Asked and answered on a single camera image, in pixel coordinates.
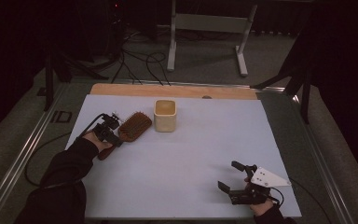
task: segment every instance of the beige container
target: beige container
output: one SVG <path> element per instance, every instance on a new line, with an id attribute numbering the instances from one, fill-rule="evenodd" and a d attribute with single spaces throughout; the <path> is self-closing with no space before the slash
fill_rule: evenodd
<path id="1" fill-rule="evenodd" d="M 173 100 L 156 100 L 154 124 L 157 132 L 171 133 L 176 127 L 176 103 Z"/>

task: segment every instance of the brown hairbrush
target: brown hairbrush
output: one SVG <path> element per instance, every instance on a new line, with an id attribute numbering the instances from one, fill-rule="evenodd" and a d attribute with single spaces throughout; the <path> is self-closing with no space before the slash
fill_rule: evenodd
<path id="1" fill-rule="evenodd" d="M 118 138 L 122 142 L 133 142 L 152 125 L 152 120 L 142 112 L 135 112 L 118 127 Z M 106 148 L 98 154 L 98 159 L 103 161 L 112 153 L 116 146 Z"/>

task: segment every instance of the person's left hand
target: person's left hand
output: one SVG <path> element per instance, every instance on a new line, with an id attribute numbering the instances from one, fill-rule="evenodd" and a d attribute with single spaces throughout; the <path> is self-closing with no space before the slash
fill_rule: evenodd
<path id="1" fill-rule="evenodd" d="M 93 143 L 98 148 L 99 152 L 113 146 L 111 143 L 101 142 L 93 131 L 84 134 L 83 138 L 91 141 L 91 143 Z"/>

